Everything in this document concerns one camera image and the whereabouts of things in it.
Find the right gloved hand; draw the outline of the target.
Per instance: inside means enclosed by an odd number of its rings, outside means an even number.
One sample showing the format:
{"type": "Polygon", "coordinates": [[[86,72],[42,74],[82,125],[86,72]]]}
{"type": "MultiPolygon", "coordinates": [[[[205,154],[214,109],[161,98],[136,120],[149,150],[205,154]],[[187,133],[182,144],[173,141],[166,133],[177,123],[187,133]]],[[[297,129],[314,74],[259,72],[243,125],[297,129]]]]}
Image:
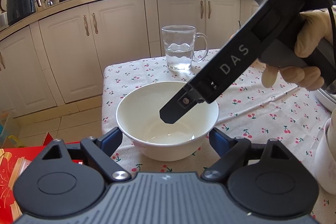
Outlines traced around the right gloved hand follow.
{"type": "Polygon", "coordinates": [[[303,12],[289,33],[276,39],[259,57],[266,63],[262,85],[274,85],[277,75],[307,90],[322,88],[335,94],[335,46],[333,12],[303,12]]]}

